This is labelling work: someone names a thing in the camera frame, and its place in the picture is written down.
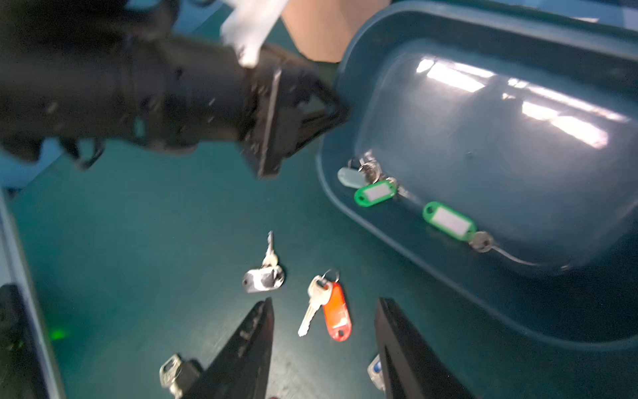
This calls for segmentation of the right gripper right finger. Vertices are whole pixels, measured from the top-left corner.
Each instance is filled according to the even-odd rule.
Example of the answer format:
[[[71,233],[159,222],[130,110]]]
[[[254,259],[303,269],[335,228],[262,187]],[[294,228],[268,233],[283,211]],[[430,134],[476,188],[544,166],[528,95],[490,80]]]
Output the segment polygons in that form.
[[[387,398],[472,398],[393,299],[380,298],[375,338]]]

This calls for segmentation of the key with white tag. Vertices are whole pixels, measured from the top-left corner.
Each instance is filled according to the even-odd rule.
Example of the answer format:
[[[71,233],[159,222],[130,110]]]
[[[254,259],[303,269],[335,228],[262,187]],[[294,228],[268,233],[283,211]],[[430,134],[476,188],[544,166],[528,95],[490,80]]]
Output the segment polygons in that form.
[[[337,179],[343,186],[358,190],[380,182],[383,172],[373,152],[367,151],[337,171]]]

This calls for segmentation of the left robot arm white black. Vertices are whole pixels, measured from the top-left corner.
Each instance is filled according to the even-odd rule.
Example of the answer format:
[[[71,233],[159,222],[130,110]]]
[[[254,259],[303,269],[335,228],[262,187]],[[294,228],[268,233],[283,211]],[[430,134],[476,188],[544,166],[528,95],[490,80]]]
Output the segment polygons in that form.
[[[345,123],[302,60],[267,44],[284,1],[233,1],[219,43],[175,36],[178,1],[1,4],[1,148],[26,162],[56,139],[85,170],[109,140],[168,154],[239,144],[259,178]]]

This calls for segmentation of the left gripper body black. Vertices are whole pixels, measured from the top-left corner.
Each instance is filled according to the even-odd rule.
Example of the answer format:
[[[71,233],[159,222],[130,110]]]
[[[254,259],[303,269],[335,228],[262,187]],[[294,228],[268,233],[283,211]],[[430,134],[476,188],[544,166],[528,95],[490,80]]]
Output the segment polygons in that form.
[[[259,179],[276,177],[286,159],[349,117],[312,63],[282,48],[262,47],[249,76],[256,102],[241,152]]]

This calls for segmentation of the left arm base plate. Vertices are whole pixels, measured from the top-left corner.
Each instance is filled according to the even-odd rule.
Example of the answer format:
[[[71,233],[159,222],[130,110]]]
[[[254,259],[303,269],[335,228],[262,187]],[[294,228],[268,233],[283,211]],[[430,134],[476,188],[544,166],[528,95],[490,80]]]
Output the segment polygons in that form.
[[[1,398],[48,398],[16,284],[1,287]]]

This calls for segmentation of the key with black tag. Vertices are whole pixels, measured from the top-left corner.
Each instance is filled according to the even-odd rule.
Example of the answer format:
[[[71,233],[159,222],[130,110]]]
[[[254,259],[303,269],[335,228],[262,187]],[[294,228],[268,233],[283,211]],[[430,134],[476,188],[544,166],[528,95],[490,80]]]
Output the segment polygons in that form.
[[[274,234],[267,236],[267,250],[262,265],[257,269],[250,269],[244,274],[242,286],[248,294],[273,291],[279,289],[285,281],[285,272],[279,264],[279,257],[274,250]]]

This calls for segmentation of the blue plastic storage box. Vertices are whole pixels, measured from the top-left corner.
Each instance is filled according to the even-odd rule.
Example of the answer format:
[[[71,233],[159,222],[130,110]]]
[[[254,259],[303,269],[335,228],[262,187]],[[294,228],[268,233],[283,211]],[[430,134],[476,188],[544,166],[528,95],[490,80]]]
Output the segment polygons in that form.
[[[560,347],[637,346],[637,33],[503,3],[404,1],[337,72],[352,108],[317,155],[344,214],[499,321]],[[337,171],[372,151],[411,199],[364,208]],[[437,201],[511,255],[422,217]]]

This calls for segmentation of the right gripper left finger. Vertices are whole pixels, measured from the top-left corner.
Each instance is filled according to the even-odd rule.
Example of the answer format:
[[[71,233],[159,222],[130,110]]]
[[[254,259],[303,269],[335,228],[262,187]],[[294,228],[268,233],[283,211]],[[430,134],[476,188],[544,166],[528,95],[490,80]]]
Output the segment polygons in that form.
[[[267,397],[274,321],[272,299],[257,302],[184,397]]]

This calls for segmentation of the key with red tag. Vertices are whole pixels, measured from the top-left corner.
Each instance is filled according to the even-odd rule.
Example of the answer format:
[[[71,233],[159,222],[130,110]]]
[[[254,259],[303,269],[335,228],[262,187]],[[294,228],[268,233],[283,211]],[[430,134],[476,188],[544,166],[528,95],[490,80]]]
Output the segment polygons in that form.
[[[184,360],[178,353],[172,355],[159,369],[161,387],[180,399],[189,391],[203,372],[196,359]]]
[[[352,334],[352,319],[347,306],[346,296],[340,284],[340,273],[329,269],[322,275],[316,275],[307,288],[309,297],[307,311],[297,331],[299,337],[305,337],[312,320],[322,309],[328,335],[337,342],[345,342]]]

